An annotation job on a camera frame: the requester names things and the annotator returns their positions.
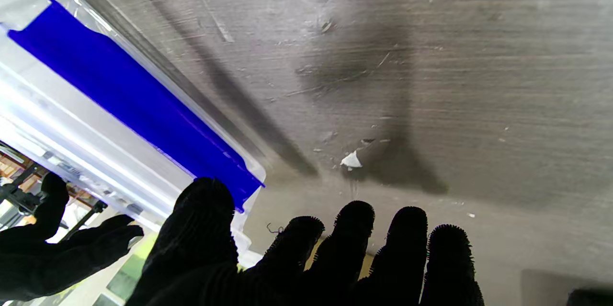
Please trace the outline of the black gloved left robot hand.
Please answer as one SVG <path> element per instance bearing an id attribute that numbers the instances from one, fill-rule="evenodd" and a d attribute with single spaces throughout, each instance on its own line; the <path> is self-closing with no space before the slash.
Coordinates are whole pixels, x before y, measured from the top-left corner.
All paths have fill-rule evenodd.
<path id="1" fill-rule="evenodd" d="M 263 258 L 238 269 L 235 206 L 218 180 L 195 179 L 178 197 L 128 306 L 483 306 L 468 236 L 426 212 L 401 208 L 386 244 L 360 278 L 375 211 L 346 204 L 319 241 L 322 221 L 291 219 Z"/>

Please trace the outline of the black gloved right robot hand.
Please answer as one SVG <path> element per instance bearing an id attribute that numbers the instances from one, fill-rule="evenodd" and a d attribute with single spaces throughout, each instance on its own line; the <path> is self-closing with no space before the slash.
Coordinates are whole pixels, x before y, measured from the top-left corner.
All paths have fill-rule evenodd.
<path id="1" fill-rule="evenodd" d="M 41 190 L 46 199 L 35 211 L 35 223 L 0 234 L 0 298 L 28 302 L 55 295 L 109 267 L 127 255 L 144 230 L 127 215 L 78 230 L 59 243 L 49 243 L 59 230 L 69 200 L 66 182 L 53 172 Z"/>

